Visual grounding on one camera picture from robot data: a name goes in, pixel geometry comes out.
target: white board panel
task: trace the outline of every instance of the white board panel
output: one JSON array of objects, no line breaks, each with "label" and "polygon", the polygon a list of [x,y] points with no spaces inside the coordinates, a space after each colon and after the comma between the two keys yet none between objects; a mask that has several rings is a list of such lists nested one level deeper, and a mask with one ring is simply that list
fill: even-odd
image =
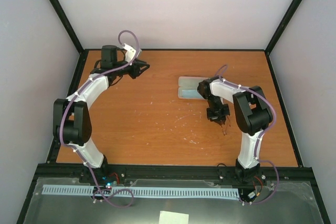
[{"label": "white board panel", "polygon": [[264,49],[292,0],[59,1],[85,48],[130,29],[142,48]]},{"label": "white board panel", "polygon": [[305,166],[336,223],[336,1],[303,0],[271,61]]}]

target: white scratch marks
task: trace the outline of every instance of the white scratch marks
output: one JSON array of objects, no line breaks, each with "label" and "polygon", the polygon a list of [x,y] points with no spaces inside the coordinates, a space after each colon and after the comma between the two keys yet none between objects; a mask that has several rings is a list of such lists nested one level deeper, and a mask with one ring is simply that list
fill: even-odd
[{"label": "white scratch marks", "polygon": [[185,116],[183,116],[183,117],[177,119],[174,123],[176,123],[177,121],[179,121],[179,120],[181,120],[181,119],[183,119],[183,118],[186,118],[187,116],[190,116],[190,115],[185,115]]}]

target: white paper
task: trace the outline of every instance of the white paper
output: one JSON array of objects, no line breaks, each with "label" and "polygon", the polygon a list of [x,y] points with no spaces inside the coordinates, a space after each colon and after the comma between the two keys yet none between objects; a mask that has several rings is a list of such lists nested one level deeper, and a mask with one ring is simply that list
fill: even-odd
[{"label": "white paper", "polygon": [[189,215],[178,212],[160,211],[159,224],[188,224]]}]

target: wooden tabletop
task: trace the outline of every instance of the wooden tabletop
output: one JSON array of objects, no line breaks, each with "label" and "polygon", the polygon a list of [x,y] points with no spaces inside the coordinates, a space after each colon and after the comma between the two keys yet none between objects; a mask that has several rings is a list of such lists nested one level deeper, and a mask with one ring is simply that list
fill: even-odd
[{"label": "wooden tabletop", "polygon": [[[83,84],[100,59],[90,51]],[[257,51],[144,51],[140,59],[151,66],[140,77],[129,76],[110,87],[90,109],[92,139],[110,164],[235,165],[242,139],[234,115],[227,134],[206,118],[207,102],[177,97],[180,76],[212,77],[223,64],[225,78],[245,86],[261,86],[275,107],[278,120],[265,134],[260,158],[277,166],[297,166],[265,54]],[[68,148],[57,162],[80,163]]]}]

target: purple cable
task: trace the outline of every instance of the purple cable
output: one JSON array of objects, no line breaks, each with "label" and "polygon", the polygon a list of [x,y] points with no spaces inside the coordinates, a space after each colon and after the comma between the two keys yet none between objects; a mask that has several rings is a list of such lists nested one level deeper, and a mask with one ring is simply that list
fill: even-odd
[{"label": "purple cable", "polygon": [[[93,81],[97,80],[99,77],[104,76],[105,74],[112,73],[112,72],[114,72],[114,71],[118,71],[118,70],[120,70],[120,69],[123,69],[123,68],[129,66],[129,65],[130,65],[130,64],[131,64],[131,63],[138,57],[138,55],[139,55],[139,51],[140,51],[140,46],[139,46],[138,38],[136,37],[136,35],[135,35],[133,32],[131,32],[131,31],[129,31],[129,30],[123,30],[123,31],[121,31],[121,32],[119,33],[119,35],[118,35],[118,41],[119,41],[119,43],[120,43],[121,45],[122,45],[122,42],[121,42],[121,40],[120,40],[120,37],[121,37],[121,35],[122,35],[123,33],[130,33],[130,34],[134,37],[134,40],[135,40],[135,42],[136,42],[136,44],[137,44],[136,53],[135,53],[134,57],[132,58],[132,60],[131,60],[130,62],[126,63],[125,65],[122,65],[121,67],[118,67],[118,68],[114,68],[114,69],[105,71],[105,72],[103,72],[103,73],[101,73],[101,74],[95,76],[94,78],[92,78],[92,80],[88,80],[87,82],[85,82],[84,85],[77,91],[77,93],[75,93],[75,95],[74,95],[73,98],[70,100],[70,102],[68,103],[67,107],[65,108],[64,114],[63,114],[63,116],[62,116],[61,124],[60,124],[60,127],[59,127],[59,141],[61,142],[61,145],[64,146],[64,147],[71,147],[74,151],[76,151],[76,153],[77,153],[78,156],[82,159],[82,161],[83,161],[84,163],[87,164],[87,166],[88,166],[88,168],[89,168],[89,170],[90,170],[90,173],[91,173],[91,175],[92,175],[93,181],[94,181],[96,187],[98,188],[99,193],[100,193],[100,194],[102,195],[102,197],[104,198],[104,200],[107,201],[110,205],[112,205],[112,206],[114,206],[114,207],[117,207],[117,208],[125,208],[125,207],[129,207],[129,206],[133,203],[133,201],[134,201],[134,195],[133,195],[132,191],[129,190],[129,189],[120,189],[120,190],[116,191],[113,195],[109,196],[109,198],[106,198],[106,197],[103,195],[103,193],[101,192],[101,189],[100,189],[99,184],[98,184],[98,182],[97,182],[96,176],[94,175],[94,172],[93,172],[93,170],[92,170],[90,164],[87,162],[87,160],[80,154],[80,152],[78,151],[78,149],[76,149],[74,146],[71,146],[71,145],[68,145],[68,144],[65,144],[65,143],[64,143],[64,139],[63,139],[63,130],[64,130],[65,120],[66,120],[66,118],[67,118],[67,115],[68,115],[68,113],[69,113],[69,110],[70,110],[70,108],[71,108],[71,105],[74,103],[75,99],[76,99],[77,97],[80,96],[80,94],[83,92],[83,90],[84,90],[90,83],[92,83]],[[109,201],[109,199],[112,198],[115,194],[117,194],[117,193],[119,193],[119,192],[121,192],[121,191],[125,191],[125,190],[126,190],[126,191],[129,191],[130,194],[131,194],[131,196],[132,196],[132,200],[131,200],[131,202],[130,202],[128,205],[126,205],[126,206],[118,206],[118,205],[115,205],[115,204],[113,204],[112,202]]]},{"label": "purple cable", "polygon": [[[102,193],[104,193],[104,191],[111,191],[112,188],[103,188],[103,189],[100,189],[100,190],[102,191]],[[117,195],[117,194],[118,194],[119,192],[121,192],[121,191],[127,191],[127,192],[130,192],[129,189],[127,189],[127,188],[122,188],[122,189],[120,189],[120,190],[114,192],[113,194],[109,195],[109,196],[107,197],[107,199],[112,198],[113,196]],[[96,194],[98,194],[98,193],[100,194],[100,192],[99,192],[98,190],[95,191],[95,192],[93,193],[93,195],[92,195],[93,199],[96,199]]]},{"label": "purple cable", "polygon": [[224,65],[222,65],[222,66],[217,70],[217,72],[215,73],[215,76],[219,76],[219,77],[221,78],[221,77],[223,76],[224,72],[227,70],[228,67],[229,67],[228,64],[224,64]]},{"label": "purple cable", "polygon": [[259,161],[260,163],[269,163],[269,164],[271,164],[271,165],[273,166],[273,169],[274,169],[274,171],[275,171],[275,174],[277,175],[277,184],[275,185],[275,188],[274,188],[273,192],[272,192],[267,198],[265,198],[265,199],[263,199],[263,200],[261,200],[261,201],[259,201],[259,202],[252,203],[252,205],[258,205],[258,204],[264,203],[264,202],[268,201],[271,197],[273,197],[273,195],[275,194],[275,192],[276,192],[277,189],[278,189],[278,185],[279,185],[279,182],[280,182],[280,181],[279,181],[279,173],[278,173],[278,170],[277,170],[275,164],[274,164],[272,161],[270,161],[270,160],[258,160],[258,161]]}]

